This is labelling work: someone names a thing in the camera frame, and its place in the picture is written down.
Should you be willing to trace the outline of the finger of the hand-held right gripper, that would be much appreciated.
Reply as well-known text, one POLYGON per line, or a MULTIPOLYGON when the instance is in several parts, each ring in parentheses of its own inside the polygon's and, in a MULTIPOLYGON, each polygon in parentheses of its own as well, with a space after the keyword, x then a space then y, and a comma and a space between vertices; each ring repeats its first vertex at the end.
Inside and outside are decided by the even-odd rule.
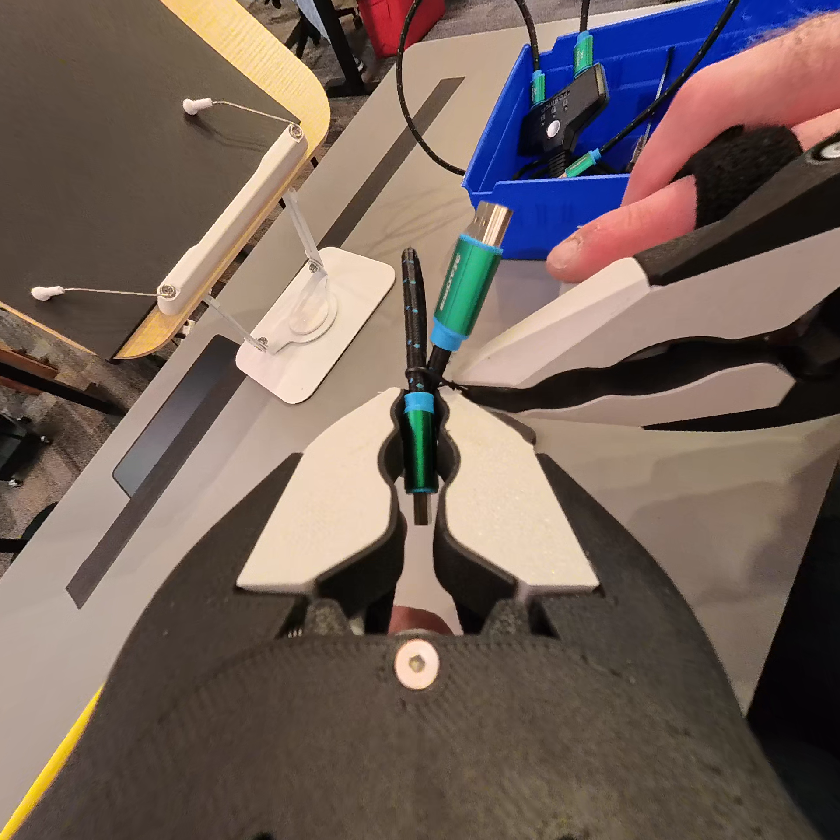
POLYGON ((838 251, 835 228, 666 286, 649 285, 634 259, 620 259, 489 341, 455 379, 524 389, 672 340, 786 328, 838 288, 838 251))
POLYGON ((645 427, 728 415, 779 405, 795 385, 784 368, 756 362, 707 374, 665 392, 604 395, 579 406, 505 413, 525 422, 551 419, 582 424, 645 427))

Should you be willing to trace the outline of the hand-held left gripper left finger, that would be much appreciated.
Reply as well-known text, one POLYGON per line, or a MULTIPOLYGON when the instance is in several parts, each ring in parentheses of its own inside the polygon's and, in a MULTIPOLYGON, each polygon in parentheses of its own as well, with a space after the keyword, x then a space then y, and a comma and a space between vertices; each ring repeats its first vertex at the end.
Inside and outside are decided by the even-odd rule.
POLYGON ((381 392, 310 442, 238 575, 238 588, 313 595, 317 584, 385 538, 398 512, 385 451, 398 437, 393 407, 402 395, 381 392))

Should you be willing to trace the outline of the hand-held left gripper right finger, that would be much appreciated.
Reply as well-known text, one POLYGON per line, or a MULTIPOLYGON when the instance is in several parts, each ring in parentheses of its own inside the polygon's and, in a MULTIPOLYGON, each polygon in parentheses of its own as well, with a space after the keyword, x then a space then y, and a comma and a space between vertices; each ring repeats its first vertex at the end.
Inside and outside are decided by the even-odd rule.
POLYGON ((555 496, 529 431, 445 392, 444 536, 514 596, 591 593, 598 578, 555 496))

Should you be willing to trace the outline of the person's right hand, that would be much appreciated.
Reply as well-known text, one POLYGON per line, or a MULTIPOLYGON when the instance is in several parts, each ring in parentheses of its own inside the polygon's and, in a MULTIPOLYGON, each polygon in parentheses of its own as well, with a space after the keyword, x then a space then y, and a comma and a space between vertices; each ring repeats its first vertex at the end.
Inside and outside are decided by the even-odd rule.
POLYGON ((677 178, 724 130, 785 126, 803 149, 838 132, 839 15, 811 17, 710 65, 676 93, 629 177, 622 205, 549 253, 561 282, 587 280, 614 261, 687 234, 697 223, 697 180, 677 178))

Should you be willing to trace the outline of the white laptop stand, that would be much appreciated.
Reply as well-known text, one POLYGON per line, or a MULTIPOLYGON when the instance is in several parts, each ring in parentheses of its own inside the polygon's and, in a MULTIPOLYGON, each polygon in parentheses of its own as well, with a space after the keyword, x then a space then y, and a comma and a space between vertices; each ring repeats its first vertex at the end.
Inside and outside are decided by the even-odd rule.
POLYGON ((31 298, 48 301, 68 293, 155 298, 168 317, 186 313, 186 305, 201 294, 206 305, 223 317, 243 341, 236 365, 247 377, 282 402, 296 405, 309 399, 340 356, 369 320, 395 283, 387 264, 334 246, 319 246, 305 219, 298 192, 287 189, 282 201, 301 241, 306 261, 252 331, 221 309, 209 292, 200 293, 211 268, 231 251, 237 236, 258 205, 272 197, 303 161, 306 139, 301 126, 275 114, 225 100, 183 100, 190 118, 218 107, 229 107, 284 124, 283 132, 263 155, 255 173, 239 190, 204 236, 190 247, 155 292, 62 285, 34 286, 31 298))

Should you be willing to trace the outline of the blue plastic bin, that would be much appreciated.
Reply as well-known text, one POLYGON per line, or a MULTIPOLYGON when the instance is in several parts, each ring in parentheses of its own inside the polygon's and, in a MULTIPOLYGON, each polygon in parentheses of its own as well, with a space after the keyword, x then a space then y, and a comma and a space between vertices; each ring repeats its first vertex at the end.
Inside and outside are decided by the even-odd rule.
POLYGON ((539 157, 519 151, 522 121, 531 106, 532 80, 530 47, 521 48, 463 180, 472 204, 488 202, 512 210, 501 246, 507 259, 545 259, 552 247, 579 226, 620 205, 638 139, 647 128, 656 128, 665 105, 610 150, 604 151, 604 144, 654 101, 664 68, 668 68, 669 85, 688 66, 726 5, 677 5, 592 28, 594 58, 604 67, 610 100, 581 132, 571 159, 597 149, 602 153, 598 163, 606 172, 596 174, 592 167, 570 182, 514 178, 526 163, 539 157))

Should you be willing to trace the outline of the wooden table with black legs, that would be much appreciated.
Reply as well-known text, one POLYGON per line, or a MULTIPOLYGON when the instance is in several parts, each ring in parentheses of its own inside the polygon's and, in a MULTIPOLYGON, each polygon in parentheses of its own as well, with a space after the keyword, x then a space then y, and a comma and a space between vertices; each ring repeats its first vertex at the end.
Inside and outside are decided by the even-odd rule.
POLYGON ((72 384, 47 359, 37 358, 23 349, 16 350, 1 341, 1 385, 22 396, 54 396, 76 406, 90 409, 112 418, 122 418, 126 405, 102 385, 85 381, 84 386, 72 384))

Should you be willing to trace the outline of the wooden board with black surface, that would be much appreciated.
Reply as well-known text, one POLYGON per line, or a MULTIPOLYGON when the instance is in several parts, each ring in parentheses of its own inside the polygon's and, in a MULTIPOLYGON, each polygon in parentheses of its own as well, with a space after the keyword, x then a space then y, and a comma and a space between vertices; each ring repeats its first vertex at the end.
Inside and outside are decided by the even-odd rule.
POLYGON ((150 354, 150 297, 287 128, 303 159, 330 105, 240 2, 2 2, 2 308, 104 360, 150 354))

